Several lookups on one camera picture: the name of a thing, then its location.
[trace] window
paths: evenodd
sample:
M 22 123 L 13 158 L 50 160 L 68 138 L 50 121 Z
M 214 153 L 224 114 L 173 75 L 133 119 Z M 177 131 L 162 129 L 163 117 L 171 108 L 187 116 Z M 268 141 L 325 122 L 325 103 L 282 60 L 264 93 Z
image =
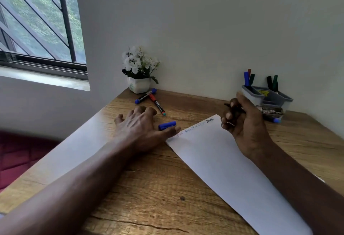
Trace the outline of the window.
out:
M 87 79 L 77 0 L 0 0 L 0 65 Z

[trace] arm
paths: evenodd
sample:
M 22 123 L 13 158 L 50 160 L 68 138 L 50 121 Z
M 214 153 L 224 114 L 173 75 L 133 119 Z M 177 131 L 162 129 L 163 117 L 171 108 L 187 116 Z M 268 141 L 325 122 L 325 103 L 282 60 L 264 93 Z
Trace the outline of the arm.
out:
M 0 219 L 0 235 L 75 234 L 132 156 L 180 131 L 180 127 L 155 131 L 156 113 L 153 108 L 137 107 L 126 120 L 117 116 L 114 139 Z
M 230 103 L 246 111 L 229 109 L 221 119 L 222 128 L 233 134 L 242 153 L 269 178 L 314 234 L 344 234 L 344 197 L 272 141 L 261 112 L 245 96 L 237 93 Z

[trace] trees outside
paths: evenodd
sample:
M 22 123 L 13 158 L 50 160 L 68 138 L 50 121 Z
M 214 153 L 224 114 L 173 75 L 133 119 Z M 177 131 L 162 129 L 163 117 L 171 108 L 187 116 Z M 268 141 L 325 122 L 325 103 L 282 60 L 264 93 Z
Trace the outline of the trees outside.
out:
M 45 15 L 51 24 L 66 37 L 66 29 L 62 12 L 51 0 L 31 0 L 33 4 Z M 24 0 L 6 0 L 8 4 L 21 16 L 26 23 L 55 51 L 60 59 L 71 61 L 67 46 L 55 35 L 55 33 L 40 19 L 40 17 L 28 6 Z M 84 42 L 81 32 L 80 15 L 77 0 L 66 0 L 68 15 L 71 24 L 71 32 L 78 63 L 86 63 Z M 11 31 L 37 56 L 52 58 L 51 55 L 23 28 L 18 21 L 2 7 L 7 26 Z M 24 51 L 16 45 L 18 52 Z

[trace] pen holder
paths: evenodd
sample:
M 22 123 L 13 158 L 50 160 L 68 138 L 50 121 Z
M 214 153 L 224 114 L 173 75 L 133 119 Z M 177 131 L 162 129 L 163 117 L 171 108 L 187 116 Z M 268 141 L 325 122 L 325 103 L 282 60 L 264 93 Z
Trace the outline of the pen holder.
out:
M 292 98 L 284 93 L 270 90 L 267 87 L 241 86 L 244 96 L 246 96 L 255 106 L 281 107 L 283 111 L 288 110 Z

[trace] yellow label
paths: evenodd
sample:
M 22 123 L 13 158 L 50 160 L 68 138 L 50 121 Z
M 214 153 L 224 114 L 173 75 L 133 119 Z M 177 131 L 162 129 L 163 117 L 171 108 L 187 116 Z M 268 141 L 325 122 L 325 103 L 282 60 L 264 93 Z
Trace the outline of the yellow label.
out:
M 257 91 L 260 92 L 264 96 L 268 96 L 268 94 L 270 93 L 270 91 L 265 91 L 265 90 L 257 90 Z

